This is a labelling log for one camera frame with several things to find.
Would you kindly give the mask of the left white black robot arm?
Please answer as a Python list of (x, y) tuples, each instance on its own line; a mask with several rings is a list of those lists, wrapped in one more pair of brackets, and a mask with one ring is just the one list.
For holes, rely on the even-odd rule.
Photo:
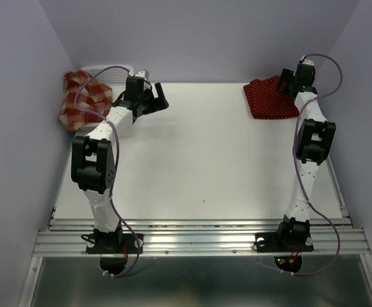
[(90, 245), (101, 243), (110, 252), (123, 246), (120, 218), (111, 204), (119, 158), (115, 133), (168, 106), (161, 85), (150, 83), (149, 72), (140, 70), (127, 77), (124, 92), (105, 119), (91, 132), (73, 139), (71, 178), (87, 197), (94, 218), (93, 233), (83, 236)]

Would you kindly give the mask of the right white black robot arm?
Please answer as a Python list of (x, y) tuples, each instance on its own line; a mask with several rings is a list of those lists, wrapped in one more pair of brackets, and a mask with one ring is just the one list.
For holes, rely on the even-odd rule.
[(316, 69), (314, 62), (301, 59), (295, 71), (284, 69), (277, 83), (279, 91), (295, 100), (299, 115), (295, 124), (293, 160), (295, 182), (283, 222), (275, 234), (275, 242), (282, 249), (296, 244), (311, 246), (310, 196), (319, 167), (328, 157), (336, 125), (323, 115), (316, 88), (313, 86)]

